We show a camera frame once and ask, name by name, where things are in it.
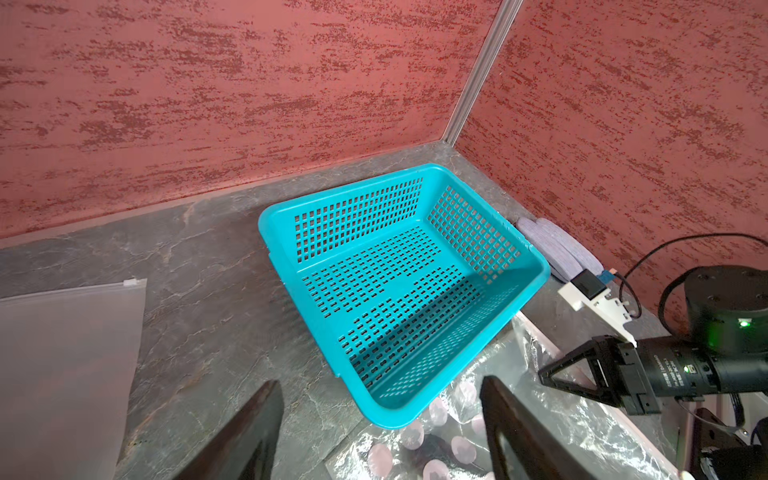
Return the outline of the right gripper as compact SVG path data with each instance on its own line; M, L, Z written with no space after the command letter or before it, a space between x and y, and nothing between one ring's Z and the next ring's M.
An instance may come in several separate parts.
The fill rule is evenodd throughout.
M619 372L618 394L605 382ZM585 360L596 381L587 387L554 376ZM661 411L661 398L686 401L719 392L719 380L709 352L673 337L623 343L617 337L603 335L566 353L541 368L541 383L559 391L577 395L612 407L622 407L630 415L651 415Z

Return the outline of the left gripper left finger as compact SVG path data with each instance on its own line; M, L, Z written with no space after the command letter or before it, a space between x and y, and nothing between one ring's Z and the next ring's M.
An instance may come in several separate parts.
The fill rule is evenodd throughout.
M283 413L280 382L269 380L176 477L269 479Z

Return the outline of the pink dotted zip-top bag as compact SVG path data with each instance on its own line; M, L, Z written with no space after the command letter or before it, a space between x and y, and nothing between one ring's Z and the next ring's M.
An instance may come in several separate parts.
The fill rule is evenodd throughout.
M524 315L409 425L353 431L333 479L681 479L622 411L543 386L557 347Z

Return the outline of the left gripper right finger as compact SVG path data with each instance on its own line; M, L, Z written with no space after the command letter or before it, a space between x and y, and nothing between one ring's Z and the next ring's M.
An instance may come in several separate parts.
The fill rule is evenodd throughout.
M483 378L480 399L495 478L594 477L498 377Z

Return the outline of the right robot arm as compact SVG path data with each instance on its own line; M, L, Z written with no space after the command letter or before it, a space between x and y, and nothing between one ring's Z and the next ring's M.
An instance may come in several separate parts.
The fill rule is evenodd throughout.
M690 449L698 474L717 479L767 475L767 420L756 421L749 444L743 394L767 392L767 273L746 266L697 267L670 282L659 300L665 319L669 296L683 287L690 333L636 340L625 330L628 313L606 286L585 270L560 295L579 309L588 305L614 330L590 339L541 368L540 382L633 416L655 415L661 400L680 407L708 395L728 395L734 424L712 413L693 413Z

